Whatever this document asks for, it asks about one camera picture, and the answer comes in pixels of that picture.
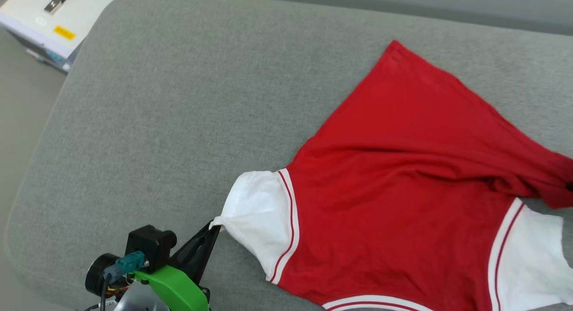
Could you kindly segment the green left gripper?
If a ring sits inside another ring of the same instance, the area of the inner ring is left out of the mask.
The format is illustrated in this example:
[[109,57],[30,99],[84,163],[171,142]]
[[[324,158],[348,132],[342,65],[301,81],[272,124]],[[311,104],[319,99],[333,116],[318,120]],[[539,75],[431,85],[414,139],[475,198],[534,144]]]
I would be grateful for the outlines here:
[[[151,274],[137,270],[135,280],[142,284],[147,282],[171,311],[209,311],[207,296],[197,285],[200,285],[220,230],[221,226],[208,222],[171,256],[170,266]],[[190,278],[182,271],[188,271]]]

